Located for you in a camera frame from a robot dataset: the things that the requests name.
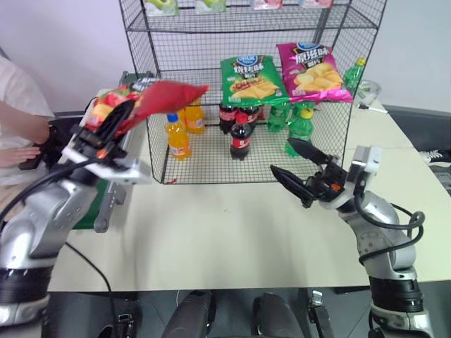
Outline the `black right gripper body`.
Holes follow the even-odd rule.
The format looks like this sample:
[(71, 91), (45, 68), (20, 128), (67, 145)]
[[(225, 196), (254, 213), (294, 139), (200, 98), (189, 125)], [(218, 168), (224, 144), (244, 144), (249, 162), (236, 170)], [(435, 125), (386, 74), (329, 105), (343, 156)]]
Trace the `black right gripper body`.
[(348, 172), (338, 164), (330, 162), (324, 169), (307, 178), (305, 186), (311, 194), (309, 201), (304, 202), (305, 208), (310, 208), (313, 201), (331, 202), (343, 190)]

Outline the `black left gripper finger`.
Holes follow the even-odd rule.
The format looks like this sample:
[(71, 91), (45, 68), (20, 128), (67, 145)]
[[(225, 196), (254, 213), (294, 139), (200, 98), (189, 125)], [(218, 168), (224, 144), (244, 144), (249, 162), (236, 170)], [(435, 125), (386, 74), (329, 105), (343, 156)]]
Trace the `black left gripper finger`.
[(135, 100), (127, 100), (115, 107), (100, 124), (100, 126), (95, 130), (96, 136), (106, 136), (106, 129), (111, 123), (115, 123), (117, 120), (124, 121), (127, 120), (133, 109), (135, 108)]
[(133, 118), (128, 118), (124, 121), (117, 120), (115, 123), (111, 123), (106, 129), (105, 139), (107, 142), (113, 141), (123, 134), (126, 134), (129, 130), (134, 128), (135, 121)]

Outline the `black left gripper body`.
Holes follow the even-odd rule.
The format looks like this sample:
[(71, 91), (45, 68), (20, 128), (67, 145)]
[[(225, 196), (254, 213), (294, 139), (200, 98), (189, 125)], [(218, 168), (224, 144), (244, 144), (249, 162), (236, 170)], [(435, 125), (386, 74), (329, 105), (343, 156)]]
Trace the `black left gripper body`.
[(74, 148), (88, 158), (95, 158), (101, 162), (112, 162), (127, 156), (120, 142), (123, 136), (116, 133), (121, 122), (112, 123), (104, 121), (98, 130), (89, 130), (80, 125), (72, 126)]

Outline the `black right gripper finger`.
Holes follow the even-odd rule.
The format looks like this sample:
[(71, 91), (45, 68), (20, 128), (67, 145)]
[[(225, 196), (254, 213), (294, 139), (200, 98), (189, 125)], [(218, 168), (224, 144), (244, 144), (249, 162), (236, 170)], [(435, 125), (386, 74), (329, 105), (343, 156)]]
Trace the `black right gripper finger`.
[(276, 180), (290, 193), (295, 195), (301, 201), (304, 208), (311, 207), (314, 201), (314, 193), (298, 176), (275, 165), (270, 165), (270, 169)]
[(288, 138), (288, 143), (301, 157), (316, 165), (328, 165), (332, 162), (331, 155), (325, 154), (310, 142), (291, 137)]

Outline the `person's bare hand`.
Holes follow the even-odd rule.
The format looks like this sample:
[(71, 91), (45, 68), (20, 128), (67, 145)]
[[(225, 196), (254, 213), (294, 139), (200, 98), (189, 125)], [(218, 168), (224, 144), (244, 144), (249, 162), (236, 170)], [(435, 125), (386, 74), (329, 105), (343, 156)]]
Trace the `person's bare hand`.
[(14, 147), (0, 150), (0, 167), (10, 168), (36, 158), (41, 151), (38, 147)]

